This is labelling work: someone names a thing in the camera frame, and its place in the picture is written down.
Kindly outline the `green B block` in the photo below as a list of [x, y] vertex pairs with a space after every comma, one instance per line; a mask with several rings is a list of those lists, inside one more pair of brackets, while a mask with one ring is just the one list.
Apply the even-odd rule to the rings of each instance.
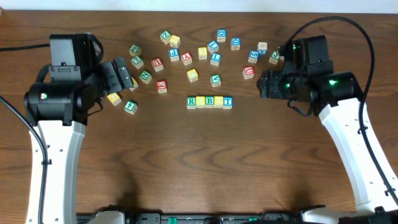
[[214, 108], [215, 105], [214, 96], [205, 96], [205, 108]]

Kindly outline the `blue T block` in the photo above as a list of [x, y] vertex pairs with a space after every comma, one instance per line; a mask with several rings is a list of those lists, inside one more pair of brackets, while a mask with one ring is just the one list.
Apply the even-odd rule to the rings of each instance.
[[233, 107], [233, 97], [225, 96], [223, 98], [223, 109], [231, 109]]

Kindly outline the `yellow O block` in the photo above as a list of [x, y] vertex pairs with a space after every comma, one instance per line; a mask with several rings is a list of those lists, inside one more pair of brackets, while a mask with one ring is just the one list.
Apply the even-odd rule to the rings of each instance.
[[224, 97], [223, 96], [215, 96], [214, 97], [214, 108], [222, 108], [224, 105]]
[[205, 108], [205, 97], [204, 96], [197, 96], [195, 98], [196, 107], [197, 108]]

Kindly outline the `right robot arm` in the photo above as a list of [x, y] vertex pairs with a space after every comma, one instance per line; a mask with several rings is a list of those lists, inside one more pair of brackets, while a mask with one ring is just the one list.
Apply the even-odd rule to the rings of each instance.
[[352, 72], [336, 73], [325, 36], [290, 40], [269, 59], [282, 70], [266, 70], [257, 82], [263, 98], [306, 102], [326, 128], [348, 174], [356, 212], [315, 206], [300, 211], [305, 223], [397, 223], [397, 204], [386, 189], [397, 176], [371, 126], [363, 92]]

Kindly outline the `green R block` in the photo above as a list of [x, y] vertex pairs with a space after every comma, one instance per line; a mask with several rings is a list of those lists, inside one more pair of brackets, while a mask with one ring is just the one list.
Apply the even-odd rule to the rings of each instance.
[[187, 97], [187, 109], [194, 110], [196, 108], [197, 108], [196, 97], [195, 96]]

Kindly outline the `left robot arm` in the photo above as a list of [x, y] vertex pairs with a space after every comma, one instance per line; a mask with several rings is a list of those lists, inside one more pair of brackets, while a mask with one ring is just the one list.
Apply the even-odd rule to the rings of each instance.
[[89, 110], [133, 87], [125, 60], [103, 62], [90, 33], [52, 34], [50, 65], [24, 95], [31, 127], [32, 174], [27, 223], [76, 223], [78, 160]]

